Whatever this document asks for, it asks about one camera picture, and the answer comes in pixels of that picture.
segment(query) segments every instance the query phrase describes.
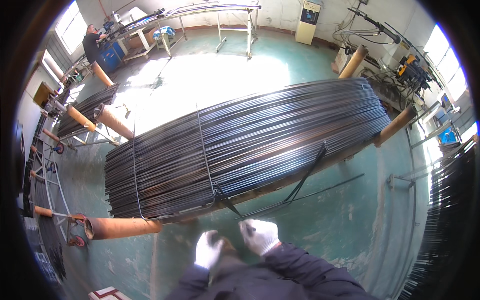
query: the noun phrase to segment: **metal rack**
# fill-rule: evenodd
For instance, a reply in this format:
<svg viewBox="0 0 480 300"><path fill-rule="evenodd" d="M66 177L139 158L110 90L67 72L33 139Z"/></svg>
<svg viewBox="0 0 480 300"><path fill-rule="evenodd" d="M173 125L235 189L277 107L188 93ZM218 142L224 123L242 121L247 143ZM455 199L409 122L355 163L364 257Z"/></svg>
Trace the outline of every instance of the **metal rack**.
<svg viewBox="0 0 480 300"><path fill-rule="evenodd" d="M30 175L31 175L31 180L34 180L36 182L41 182L45 186L46 198L47 198L47 202L48 202L47 211L48 210L49 211L46 214L45 213L39 213L39 212L46 211L46 210L41 206L35 206L35 212L39 215L49 216L49 217L52 218L52 221L54 222L55 226L59 227L60 232L63 236L63 239L65 240L65 243L68 246L77 245L79 247L83 247L83 246L85 246L84 239L80 236L73 235L72 234L72 229L77 225L83 226L83 219L84 219L85 216L82 215L82 214L72 215L70 213L70 209L67 205L67 202L65 200L65 196L63 194L63 189L61 187L59 172L58 172L58 168L57 168L57 163L55 162L55 159L52 156L52 153L54 151L54 147L45 143L45 142L43 142L38 137L36 137L36 139L37 139L37 142L39 142L39 141L41 142L41 145L37 144L38 148L36 148L36 150L34 151L34 153L35 153L34 160L36 158L37 162L40 164L40 166L36 170L31 170ZM49 151L47 150L48 153L49 153L48 157L45 154L45 152L46 152L45 148L47 148L49 150ZM55 187L57 187L57 189L58 189L58 192L60 194L61 201L63 202L66 214L56 212L57 211L57 209L55 207L56 202L55 202L54 193L52 191L52 186L53 185ZM33 204L42 205L42 204L40 204L41 200L44 200L44 199L40 199L40 198L43 197L42 194L43 193L32 193L31 194Z"/></svg>
<svg viewBox="0 0 480 300"><path fill-rule="evenodd" d="M81 138L80 136L82 134L86 133L86 136L84 138ZM90 137L90 131L88 128L82 128L79 130L76 130L70 134L64 135L62 137L58 137L58 144L57 147L55 147L53 150L56 151L58 154L63 153L63 146L67 146L72 150L77 150L77 147L82 147L82 146L89 146L89 145L95 145L95 144L105 144L109 143L114 146L118 146L120 143L116 141L108 132L108 127L105 126L102 123L98 123L97 127L95 127L95 131L93 133L97 133L99 136L103 136L105 140L96 140L93 138L92 141L89 141Z"/></svg>
<svg viewBox="0 0 480 300"><path fill-rule="evenodd" d="M148 15L140 20L137 20L135 22L132 22L126 25L125 27L119 30L120 34L116 38L113 38L110 40L110 43L113 43L114 41L117 41L117 40L121 40L120 43L122 43L125 36L137 33L138 36L140 37L140 40L142 41L145 51L142 53L133 55L131 57L124 58L123 60L124 61L131 60L140 56L146 56L148 58L148 52L155 46L155 43L153 43L152 45L149 45L148 42L146 41L145 36L143 34L143 30L146 28L156 27L158 30L160 30L160 22L178 18L180 21L181 29L182 29L182 36L172 46L174 47L176 44L178 44L181 41L182 37L185 40L188 40L185 35L185 27L183 26L182 17L199 14L199 13L205 13L205 12L217 12L217 13L218 12L246 12L249 15L248 24L250 24L250 27L248 29L241 29L241 31L248 32L247 55L251 57L250 45L256 39L256 27L257 27L256 22L255 22L255 25L252 26L251 13L254 10L258 11L258 9L261 9L261 8L262 7L259 5L258 0L251 1L250 4L220 4L218 1L211 1L211 2L203 2L203 3L182 6L182 7L178 7L173 10L170 10L168 12L154 13L154 14ZM219 28L219 34L220 34L220 30L227 30L224 28L220 29L220 26L218 26L218 28ZM223 44L223 42L225 41L222 41L221 34L220 34L220 44ZM165 50L167 51L168 55L171 57L170 51L172 47L168 46L168 44L166 45L167 46L165 47Z"/></svg>
<svg viewBox="0 0 480 300"><path fill-rule="evenodd" d="M237 17L235 14L233 14L237 19L242 21L247 28L222 28L220 25L220 12L216 13L216 21L217 21L217 27L218 27L218 38L220 39L220 43L217 45L215 50L218 51L220 48L223 46L223 44L227 41L227 37L224 37L222 39L222 31L245 31L247 32L247 57L252 58L252 52L251 52L251 45L253 44L254 41L258 40L257 37L257 23L258 23L258 9L255 10L255 24L252 24L252 11L251 9L247 9L244 13L247 14L247 23L245 23L243 20L241 20L239 17Z"/></svg>

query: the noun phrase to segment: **white work glove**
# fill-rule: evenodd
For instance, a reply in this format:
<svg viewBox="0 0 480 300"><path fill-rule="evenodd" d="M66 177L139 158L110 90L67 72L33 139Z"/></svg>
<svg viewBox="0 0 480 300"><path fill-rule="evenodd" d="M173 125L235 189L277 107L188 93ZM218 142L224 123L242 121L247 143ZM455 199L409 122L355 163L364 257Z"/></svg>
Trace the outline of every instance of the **white work glove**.
<svg viewBox="0 0 480 300"><path fill-rule="evenodd" d="M218 260L223 247L223 240L219 240L212 246L212 236L216 230L204 232L197 243L195 264L210 269Z"/></svg>
<svg viewBox="0 0 480 300"><path fill-rule="evenodd" d="M255 254L263 256L280 243L275 223L248 219L239 226L245 245Z"/></svg>

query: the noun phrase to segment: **pipe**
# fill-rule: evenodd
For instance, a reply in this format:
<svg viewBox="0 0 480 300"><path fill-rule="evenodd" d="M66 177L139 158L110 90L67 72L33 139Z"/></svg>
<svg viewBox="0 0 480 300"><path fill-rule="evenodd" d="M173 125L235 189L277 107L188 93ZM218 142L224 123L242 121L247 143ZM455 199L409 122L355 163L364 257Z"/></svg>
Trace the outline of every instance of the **pipe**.
<svg viewBox="0 0 480 300"><path fill-rule="evenodd" d="M56 135L54 135L54 134L51 133L50 131L46 130L45 128L42 129L42 132L43 132L44 134L46 134L49 138L51 138L52 140L54 140L55 142L58 143L58 142L60 141L59 137L57 137Z"/></svg>
<svg viewBox="0 0 480 300"><path fill-rule="evenodd" d="M99 122L113 129L116 133L131 140L133 138L133 132L123 122L125 118L119 118L111 105L100 104L94 109L94 118Z"/></svg>
<svg viewBox="0 0 480 300"><path fill-rule="evenodd" d="M107 240L156 233L162 222L143 219L85 218L85 234L90 240Z"/></svg>
<svg viewBox="0 0 480 300"><path fill-rule="evenodd" d="M92 62L92 70L100 78L100 80L108 87L113 84L112 80L105 74L105 72L100 68L97 61Z"/></svg>
<svg viewBox="0 0 480 300"><path fill-rule="evenodd" d="M382 131L373 138L373 144L375 147L380 147L383 142L405 127L416 115L417 113L413 110L412 105L405 108L390 124L383 128Z"/></svg>
<svg viewBox="0 0 480 300"><path fill-rule="evenodd" d="M53 60L53 57L51 57L50 55L45 55L44 59L45 59L45 63L52 70L55 76L57 76L59 80L62 79L63 71L60 69L57 63Z"/></svg>
<svg viewBox="0 0 480 300"><path fill-rule="evenodd" d="M77 111L72 105L68 105L67 113L70 117L74 118L77 122L79 122L84 127L88 128L89 131L95 131L95 124L92 123L89 119L87 119L84 115L82 115L79 111Z"/></svg>
<svg viewBox="0 0 480 300"><path fill-rule="evenodd" d="M43 208L35 205L34 211L37 215L52 217L51 209Z"/></svg>
<svg viewBox="0 0 480 300"><path fill-rule="evenodd" d="M101 7L102 10L103 10L103 14L104 14L105 17L110 21L110 17L107 15L107 13L105 12L105 9L103 8L102 1L101 1L101 0L98 0L98 3L100 3L100 7Z"/></svg>
<svg viewBox="0 0 480 300"><path fill-rule="evenodd" d="M352 59L345 66L343 71L340 73L338 78L349 78L352 77L355 70L360 66L361 62L367 57L368 49L364 45L360 45L357 48L357 51L353 53Z"/></svg>

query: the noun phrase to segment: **blue machine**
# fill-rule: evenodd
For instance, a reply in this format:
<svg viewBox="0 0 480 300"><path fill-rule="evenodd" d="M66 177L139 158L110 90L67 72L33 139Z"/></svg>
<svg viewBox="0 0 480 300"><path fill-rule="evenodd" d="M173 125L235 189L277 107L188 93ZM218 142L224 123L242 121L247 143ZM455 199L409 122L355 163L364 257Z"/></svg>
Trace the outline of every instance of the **blue machine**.
<svg viewBox="0 0 480 300"><path fill-rule="evenodd" d="M113 49L115 49L120 57L115 54ZM101 55L103 58L105 58L105 64L107 65L107 70L105 71L107 72L115 70L121 63L121 59L125 56L123 50L120 48L117 42L114 42L113 47L103 51Z"/></svg>

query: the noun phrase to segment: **green floor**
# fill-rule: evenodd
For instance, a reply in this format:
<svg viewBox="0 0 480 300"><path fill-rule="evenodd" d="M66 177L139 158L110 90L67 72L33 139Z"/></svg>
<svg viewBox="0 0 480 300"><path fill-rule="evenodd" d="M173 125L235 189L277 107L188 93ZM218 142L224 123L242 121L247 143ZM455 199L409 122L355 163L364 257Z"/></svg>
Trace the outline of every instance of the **green floor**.
<svg viewBox="0 0 480 300"><path fill-rule="evenodd" d="M296 43L293 36L260 31L252 46L253 58L248 60L243 33L227 33L227 43L218 54L216 30L187 34L188 41L174 48L173 59L154 49L149 62L138 58L117 69L114 81L122 83L118 101L136 113L137 133L193 111L195 103L207 107L288 84L336 78L330 70L335 51ZM102 88L97 78L88 78L78 99ZM418 132L411 135L412 143L419 139ZM73 213L109 217L103 164L112 147L102 144L77 152L67 149L57 156ZM413 154L416 166L422 165L423 152L415 149ZM420 225L412 231L412 190L399 183L392 191L385 181L391 173L402 174L411 168L407 135L400 131L381 148L370 145L352 159L309 177L299 196L362 173L364 176L262 219L278 224L281 241L346 267L375 296L391 297L420 246L428 193L426 181L418 182L415 222ZM241 213L253 211L284 199L292 188L239 204L237 209ZM231 211L222 210L189 224L166 225L159 234L95 240L83 249L64 247L65 290L72 299L85 299L92 290L114 286L135 300L162 299L193 262L199 235L210 229L229 237L244 259L254 263L258 259L243 246L237 222ZM81 228L75 230L84 236Z"/></svg>

